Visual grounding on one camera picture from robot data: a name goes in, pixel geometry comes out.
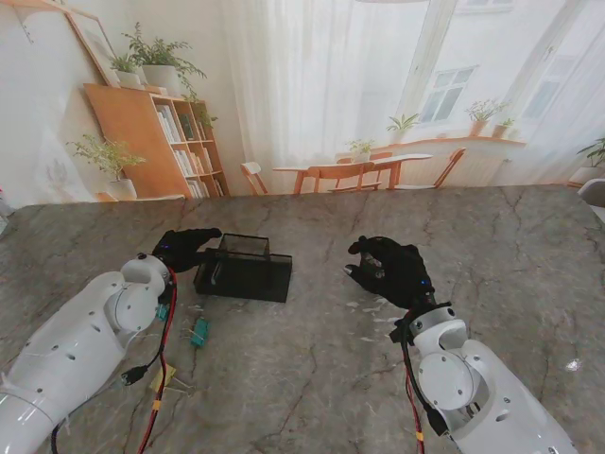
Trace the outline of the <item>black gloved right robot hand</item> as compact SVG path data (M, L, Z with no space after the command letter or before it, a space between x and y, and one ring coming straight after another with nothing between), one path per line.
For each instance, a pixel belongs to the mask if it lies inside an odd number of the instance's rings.
M385 236L361 236L348 253L359 254L360 262L346 265L345 272L366 291L402 309L435 304L435 289L415 245L400 245Z

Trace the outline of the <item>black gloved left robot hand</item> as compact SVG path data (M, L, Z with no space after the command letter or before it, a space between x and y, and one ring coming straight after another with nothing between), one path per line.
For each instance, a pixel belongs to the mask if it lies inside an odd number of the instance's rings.
M200 252L208 241L221 238L218 228L169 230L154 247L152 254L175 273L186 272L205 263L212 253Z

